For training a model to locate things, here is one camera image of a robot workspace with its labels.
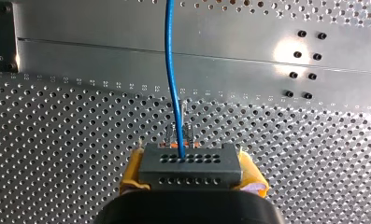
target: wire strand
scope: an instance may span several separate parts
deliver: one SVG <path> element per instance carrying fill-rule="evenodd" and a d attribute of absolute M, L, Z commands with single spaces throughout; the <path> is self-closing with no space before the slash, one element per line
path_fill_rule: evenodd
<path fill-rule="evenodd" d="M 180 158 L 185 157 L 185 148 L 183 144 L 182 135 L 182 118 L 181 109 L 179 106 L 179 98 L 177 94 L 176 77 L 174 74 L 173 65 L 173 12 L 174 11 L 174 0 L 167 0 L 165 6 L 165 29 L 164 29 L 164 47 L 165 47 L 165 67 L 167 69 L 168 86 L 170 87 L 171 99 L 173 101 L 174 118 L 176 120 L 176 132 L 178 142 L 178 156 Z"/>

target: screw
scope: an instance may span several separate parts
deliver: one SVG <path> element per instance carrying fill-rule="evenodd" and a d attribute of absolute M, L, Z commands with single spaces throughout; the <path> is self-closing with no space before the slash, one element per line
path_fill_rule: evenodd
<path fill-rule="evenodd" d="M 292 98 L 293 97 L 293 92 L 292 91 L 286 91 L 285 96 Z"/>
<path fill-rule="evenodd" d="M 295 57 L 295 58 L 300 58 L 300 57 L 302 57 L 302 53 L 299 52 L 299 51 L 296 51 L 296 52 L 293 54 L 293 57 Z"/>
<path fill-rule="evenodd" d="M 291 72 L 290 73 L 290 77 L 292 77 L 292 78 L 298 78 L 298 74 L 295 73 L 295 72 Z"/>
<path fill-rule="evenodd" d="M 323 40 L 323 39 L 327 38 L 327 34 L 326 33 L 319 33 L 317 35 L 317 38 Z"/>
<path fill-rule="evenodd" d="M 309 77 L 310 79 L 312 79 L 312 80 L 316 80 L 316 79 L 317 79 L 317 75 L 314 74 L 314 73 L 310 73 L 308 77 Z"/>
<path fill-rule="evenodd" d="M 313 95 L 311 93 L 305 93 L 304 97 L 308 100 L 311 100 L 313 98 Z"/>
<path fill-rule="evenodd" d="M 319 53 L 315 53 L 315 54 L 313 55 L 313 59 L 316 60 L 316 61 L 319 61 L 319 60 L 322 59 L 322 55 L 320 55 Z"/>
<path fill-rule="evenodd" d="M 299 31 L 298 36 L 299 37 L 305 37 L 305 36 L 307 36 L 307 32 L 306 31 Z"/>
<path fill-rule="evenodd" d="M 6 6 L 6 7 L 2 7 L 2 12 L 3 13 L 9 13 L 11 11 L 11 8 Z"/>
<path fill-rule="evenodd" d="M 15 63 L 8 63 L 7 64 L 7 69 L 8 70 L 13 70 L 13 69 L 16 69 L 17 68 L 17 65 Z"/>

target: metal wall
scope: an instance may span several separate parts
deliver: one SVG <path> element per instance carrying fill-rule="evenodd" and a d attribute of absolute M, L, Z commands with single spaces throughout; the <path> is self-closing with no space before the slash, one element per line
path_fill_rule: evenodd
<path fill-rule="evenodd" d="M 138 138 L 163 140 L 164 7 L 16 3 L 21 73 L 0 74 L 0 223 L 92 223 Z M 175 15 L 197 140 L 245 148 L 289 223 L 371 223 L 371 1 L 188 0 Z"/>

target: black object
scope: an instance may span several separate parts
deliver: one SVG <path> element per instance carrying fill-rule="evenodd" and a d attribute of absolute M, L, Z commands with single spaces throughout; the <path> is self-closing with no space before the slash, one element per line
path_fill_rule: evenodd
<path fill-rule="evenodd" d="M 222 148 L 176 148 L 147 144 L 138 169 L 139 182 L 156 189 L 229 189 L 241 181 L 241 168 L 233 144 Z"/>
<path fill-rule="evenodd" d="M 305 93 L 304 94 L 304 97 L 306 98 L 306 99 L 308 99 L 308 100 L 310 100 L 310 99 L 312 99 L 313 98 L 313 95 L 311 94 L 311 93 Z"/>
<path fill-rule="evenodd" d="M 298 78 L 298 74 L 295 73 L 295 72 L 291 72 L 290 73 L 290 77 L 292 77 L 292 78 Z"/>
<path fill-rule="evenodd" d="M 0 72 L 18 72 L 13 7 L 0 2 Z"/>
<path fill-rule="evenodd" d="M 267 200 L 245 191 L 135 191 L 107 204 L 94 224 L 284 224 Z"/>
<path fill-rule="evenodd" d="M 302 57 L 302 53 L 299 52 L 299 51 L 296 51 L 296 52 L 293 54 L 293 57 L 295 57 L 295 58 L 300 58 L 300 57 Z"/>
<path fill-rule="evenodd" d="M 327 38 L 327 34 L 326 34 L 326 33 L 319 33 L 319 34 L 317 35 L 317 38 L 318 38 L 318 39 L 321 39 L 321 40 L 324 40 L 325 38 Z"/>
<path fill-rule="evenodd" d="M 299 37 L 305 37 L 305 36 L 307 36 L 307 32 L 304 31 L 304 30 L 301 30 L 301 31 L 298 32 L 298 36 Z"/>
<path fill-rule="evenodd" d="M 317 79 L 317 75 L 314 74 L 314 73 L 310 73 L 308 78 L 310 78 L 311 80 L 316 80 Z"/>
<path fill-rule="evenodd" d="M 313 59 L 316 60 L 316 61 L 319 61 L 319 60 L 322 59 L 322 55 L 320 55 L 319 53 L 315 53 L 315 54 L 313 55 Z"/>
<path fill-rule="evenodd" d="M 285 92 L 285 95 L 286 95 L 287 97 L 292 98 L 292 97 L 293 97 L 293 92 L 292 92 L 292 91 L 286 91 L 286 92 Z"/>

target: yellow bracket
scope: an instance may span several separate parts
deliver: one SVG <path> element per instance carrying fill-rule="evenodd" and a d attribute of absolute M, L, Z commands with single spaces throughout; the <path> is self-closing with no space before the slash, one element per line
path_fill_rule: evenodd
<path fill-rule="evenodd" d="M 129 164 L 127 165 L 124 176 L 120 183 L 120 195 L 129 189 L 150 189 L 148 184 L 138 183 L 138 169 L 142 161 L 142 156 L 144 154 L 143 148 L 138 148 L 133 150 L 130 157 Z M 249 184 L 263 184 L 264 189 L 258 190 L 259 196 L 266 197 L 266 193 L 269 191 L 269 184 L 264 179 L 261 171 L 252 162 L 251 156 L 244 151 L 239 152 L 238 160 L 240 162 L 241 169 L 243 171 L 242 180 L 240 185 L 234 187 L 234 189 L 242 189 Z"/>

